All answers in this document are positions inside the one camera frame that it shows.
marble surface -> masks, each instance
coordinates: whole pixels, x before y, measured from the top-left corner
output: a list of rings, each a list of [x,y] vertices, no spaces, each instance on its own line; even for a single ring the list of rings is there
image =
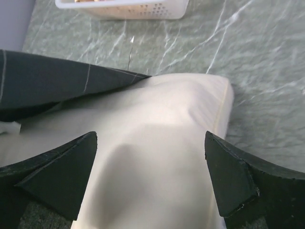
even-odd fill
[[[190,0],[180,21],[96,21],[36,2],[25,52],[228,77],[235,102],[227,140],[305,172],[305,1]]]

gray wall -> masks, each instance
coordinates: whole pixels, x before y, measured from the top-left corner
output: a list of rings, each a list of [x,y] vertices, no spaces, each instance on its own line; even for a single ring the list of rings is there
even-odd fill
[[[0,0],[0,49],[21,51],[35,0]]]

green marble table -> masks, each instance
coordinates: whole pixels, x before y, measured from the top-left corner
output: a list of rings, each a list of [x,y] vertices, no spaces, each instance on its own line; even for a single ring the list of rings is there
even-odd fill
[[[152,75],[225,76],[235,91],[227,140],[305,172],[304,25],[303,0],[190,0],[179,21],[96,21],[37,0],[23,50]]]

white plastic basket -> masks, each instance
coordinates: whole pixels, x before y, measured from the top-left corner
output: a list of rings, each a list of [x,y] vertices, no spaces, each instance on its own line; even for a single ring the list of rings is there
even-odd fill
[[[55,0],[60,9],[74,9],[100,19],[179,19],[189,0]]]

white fabric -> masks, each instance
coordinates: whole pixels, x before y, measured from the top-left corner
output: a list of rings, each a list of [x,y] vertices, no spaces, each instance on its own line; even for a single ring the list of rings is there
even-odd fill
[[[204,159],[205,132],[224,138],[229,81],[205,74],[152,77],[77,99],[0,136],[0,166],[96,131],[98,150],[72,229],[220,228]]]

